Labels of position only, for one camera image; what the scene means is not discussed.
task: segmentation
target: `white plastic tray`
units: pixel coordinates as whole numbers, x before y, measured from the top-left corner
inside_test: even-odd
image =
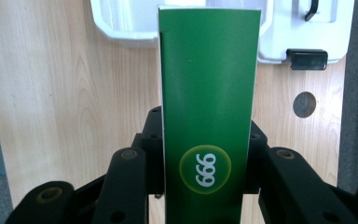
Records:
[[[96,25],[132,48],[158,46],[158,6],[259,9],[260,35],[272,24],[273,0],[91,0]]]

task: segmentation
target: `black latch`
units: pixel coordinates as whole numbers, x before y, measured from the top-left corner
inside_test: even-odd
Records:
[[[321,49],[288,49],[285,63],[292,63],[292,70],[324,70],[328,54]]]

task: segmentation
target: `wooden table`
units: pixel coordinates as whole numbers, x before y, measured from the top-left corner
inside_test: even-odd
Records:
[[[156,49],[104,36],[90,0],[0,1],[0,141],[13,205],[47,181],[78,188],[103,175],[160,105],[158,67]],[[269,145],[299,151],[335,185],[345,59],[323,72],[257,69],[253,120]],[[293,110],[303,91],[316,99],[306,119]],[[243,223],[263,222],[257,197],[244,198]],[[150,213],[163,223],[163,200],[152,198]]]

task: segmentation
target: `black handle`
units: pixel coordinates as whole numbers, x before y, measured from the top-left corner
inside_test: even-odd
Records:
[[[319,0],[312,0],[310,3],[310,10],[305,15],[305,21],[309,21],[318,11]]]

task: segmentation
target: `green box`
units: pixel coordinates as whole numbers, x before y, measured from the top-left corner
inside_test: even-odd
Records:
[[[240,223],[261,12],[158,12],[166,223]]]

